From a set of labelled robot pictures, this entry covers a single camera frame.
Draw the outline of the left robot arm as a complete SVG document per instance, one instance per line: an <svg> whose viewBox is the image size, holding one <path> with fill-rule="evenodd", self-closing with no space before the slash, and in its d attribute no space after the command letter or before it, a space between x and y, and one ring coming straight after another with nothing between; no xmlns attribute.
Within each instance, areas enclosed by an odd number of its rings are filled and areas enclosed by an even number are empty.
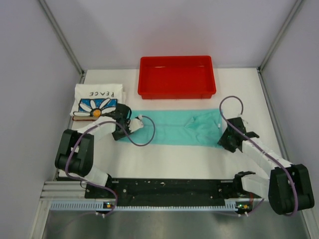
<svg viewBox="0 0 319 239"><path fill-rule="evenodd" d="M79 177L96 184L96 192L101 197L109 197L113 185L107 182L109 175L94 165L94 144L107 135L114 140L131 134L129 128L131 109L118 104L113 111L78 130L66 129L61 137L55 167L65 170L71 177Z"/></svg>

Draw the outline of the teal t-shirt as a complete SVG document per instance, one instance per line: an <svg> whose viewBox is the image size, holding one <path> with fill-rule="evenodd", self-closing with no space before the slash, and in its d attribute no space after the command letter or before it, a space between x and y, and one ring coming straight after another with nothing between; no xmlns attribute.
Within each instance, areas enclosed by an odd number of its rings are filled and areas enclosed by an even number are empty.
<svg viewBox="0 0 319 239"><path fill-rule="evenodd" d="M132 117L140 115L144 127L130 135L137 144L208 146L218 147L223 134L222 117L218 109L208 110L162 110L133 111Z"/></svg>

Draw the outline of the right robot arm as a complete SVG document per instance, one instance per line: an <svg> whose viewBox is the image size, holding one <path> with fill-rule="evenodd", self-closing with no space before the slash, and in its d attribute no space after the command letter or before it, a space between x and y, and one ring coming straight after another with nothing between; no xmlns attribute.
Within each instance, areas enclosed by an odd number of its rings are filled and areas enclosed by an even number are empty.
<svg viewBox="0 0 319 239"><path fill-rule="evenodd" d="M293 164L270 150L256 133L247 132L240 117L226 122L227 128L218 144L232 153L239 150L267 174L263 178L251 171L237 173L232 185L236 196L256 194L268 201L278 215L314 207L309 171L303 164Z"/></svg>

